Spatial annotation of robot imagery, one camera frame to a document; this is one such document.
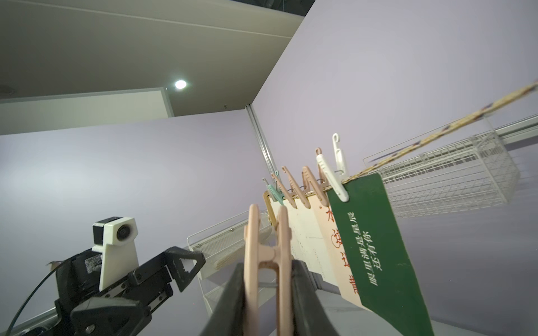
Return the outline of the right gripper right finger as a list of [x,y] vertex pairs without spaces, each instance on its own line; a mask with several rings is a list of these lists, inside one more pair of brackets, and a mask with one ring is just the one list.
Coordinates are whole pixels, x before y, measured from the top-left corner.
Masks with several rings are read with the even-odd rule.
[[316,295],[317,287],[307,265],[292,261],[291,292],[294,335],[338,335]]

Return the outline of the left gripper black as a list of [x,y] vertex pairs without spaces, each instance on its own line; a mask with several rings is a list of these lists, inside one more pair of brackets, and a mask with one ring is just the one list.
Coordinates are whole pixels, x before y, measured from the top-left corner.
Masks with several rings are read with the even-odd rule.
[[[100,291],[101,270],[88,270],[97,257],[86,250],[56,268],[55,335],[138,335],[173,296],[172,282],[183,292],[206,263],[202,252],[170,247]],[[191,270],[184,260],[194,262]]]

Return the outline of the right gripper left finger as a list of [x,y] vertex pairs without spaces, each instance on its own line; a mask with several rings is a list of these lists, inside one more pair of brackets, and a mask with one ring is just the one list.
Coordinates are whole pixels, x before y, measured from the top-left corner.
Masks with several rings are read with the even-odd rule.
[[238,263],[200,336],[244,335],[244,264]]

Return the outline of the pink chinese text postcard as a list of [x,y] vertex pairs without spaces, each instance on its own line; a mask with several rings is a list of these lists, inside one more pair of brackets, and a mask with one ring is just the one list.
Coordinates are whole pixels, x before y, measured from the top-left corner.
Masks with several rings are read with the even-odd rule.
[[364,308],[331,208],[323,206],[316,197],[311,200],[311,204],[340,295],[348,302]]

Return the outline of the green postcard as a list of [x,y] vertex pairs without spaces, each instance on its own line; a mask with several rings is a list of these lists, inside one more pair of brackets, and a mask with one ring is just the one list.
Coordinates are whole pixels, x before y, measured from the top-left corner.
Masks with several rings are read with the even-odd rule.
[[402,335],[433,335],[416,273],[379,174],[344,185],[349,200],[328,198],[362,305]]

